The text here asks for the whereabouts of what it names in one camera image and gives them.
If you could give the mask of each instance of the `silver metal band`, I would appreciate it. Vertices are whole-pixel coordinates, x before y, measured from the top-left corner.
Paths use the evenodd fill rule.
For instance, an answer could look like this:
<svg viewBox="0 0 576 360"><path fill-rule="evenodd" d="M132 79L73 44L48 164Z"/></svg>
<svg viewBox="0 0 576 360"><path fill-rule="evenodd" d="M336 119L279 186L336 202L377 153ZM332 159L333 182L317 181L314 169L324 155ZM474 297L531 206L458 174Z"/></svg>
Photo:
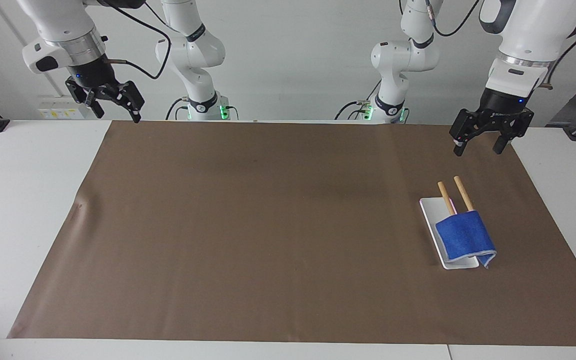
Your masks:
<svg viewBox="0 0 576 360"><path fill-rule="evenodd" d="M506 55L503 52L499 52L498 58L508 64L516 66L524 66L526 68L548 68L553 63L553 61L531 61L531 60L518 59L516 57Z"/></svg>
<svg viewBox="0 0 576 360"><path fill-rule="evenodd" d="M106 45L96 27L87 34L68 41L46 41L46 44L63 48L72 59L71 66L80 66L99 59L106 52Z"/></svg>

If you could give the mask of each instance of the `white wall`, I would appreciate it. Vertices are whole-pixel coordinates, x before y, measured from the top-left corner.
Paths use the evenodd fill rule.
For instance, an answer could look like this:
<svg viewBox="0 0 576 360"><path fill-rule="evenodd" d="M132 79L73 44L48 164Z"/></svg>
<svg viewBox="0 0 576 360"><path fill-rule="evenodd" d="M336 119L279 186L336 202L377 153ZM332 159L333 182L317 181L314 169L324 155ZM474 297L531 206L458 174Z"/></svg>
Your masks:
<svg viewBox="0 0 576 360"><path fill-rule="evenodd" d="M368 95L379 75L370 63L376 43L404 40L396 0L198 0L203 22L226 45L226 61L210 69L216 88L245 119L331 119L349 101ZM163 14L157 0L149 3ZM439 27L452 30L472 0L447 0ZM155 72L154 44L161 36L107 7L89 7L108 35L107 54ZM142 8L132 11L155 25ZM22 43L36 29L14 0L0 0L0 112L16 119L39 116L40 96L67 95L67 71L34 75L21 58ZM450 124L461 108L475 109L501 38L486 34L477 16L457 35L437 38L441 61L433 71L410 73L410 123ZM115 66L117 78L133 80L146 99L145 119L162 119L170 103L185 95L169 70L154 81L135 69ZM528 107L535 125L547 123L576 93L576 50L553 77L555 89L538 89ZM123 109L104 104L108 118L126 119Z"/></svg>

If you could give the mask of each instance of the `white table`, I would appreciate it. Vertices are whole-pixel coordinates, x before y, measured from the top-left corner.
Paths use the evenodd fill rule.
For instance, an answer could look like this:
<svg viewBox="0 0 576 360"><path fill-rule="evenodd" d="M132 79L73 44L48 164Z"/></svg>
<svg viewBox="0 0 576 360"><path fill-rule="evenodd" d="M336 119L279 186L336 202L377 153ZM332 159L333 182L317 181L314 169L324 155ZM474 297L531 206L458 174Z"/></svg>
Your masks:
<svg viewBox="0 0 576 360"><path fill-rule="evenodd" d="M576 348L104 339L5 339L110 121L13 121L0 134L0 358L568 359ZM558 129L514 142L576 256L576 143Z"/></svg>

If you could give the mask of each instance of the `white tray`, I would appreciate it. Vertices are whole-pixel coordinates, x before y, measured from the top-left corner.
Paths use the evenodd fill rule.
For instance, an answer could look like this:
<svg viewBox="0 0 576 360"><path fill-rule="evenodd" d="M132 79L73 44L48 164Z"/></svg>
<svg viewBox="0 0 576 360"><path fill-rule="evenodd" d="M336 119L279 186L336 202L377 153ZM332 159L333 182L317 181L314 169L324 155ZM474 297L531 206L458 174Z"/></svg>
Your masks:
<svg viewBox="0 0 576 360"><path fill-rule="evenodd" d="M441 266L446 270L471 269L480 266L477 257L464 257L454 261L448 260L444 241L442 237L439 236L439 232L437 232L437 227L435 226L450 216L450 212L446 209L444 199L441 197L425 197L419 200L419 204L421 205L423 217L425 217L425 223L428 225L428 230L430 230L432 241L434 241L434 247L437 249L437 255L439 255L439 259L441 260Z"/></svg>

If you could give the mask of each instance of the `blue cloth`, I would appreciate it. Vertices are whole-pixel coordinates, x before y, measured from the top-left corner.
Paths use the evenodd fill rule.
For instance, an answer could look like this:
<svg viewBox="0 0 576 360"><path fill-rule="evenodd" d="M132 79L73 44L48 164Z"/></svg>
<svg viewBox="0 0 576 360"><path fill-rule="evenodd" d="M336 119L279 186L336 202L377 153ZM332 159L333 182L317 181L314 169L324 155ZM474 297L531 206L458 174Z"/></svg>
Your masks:
<svg viewBox="0 0 576 360"><path fill-rule="evenodd" d="M487 269L490 260L497 255L497 249L476 210L449 216L439 221L436 227L449 261L476 256Z"/></svg>

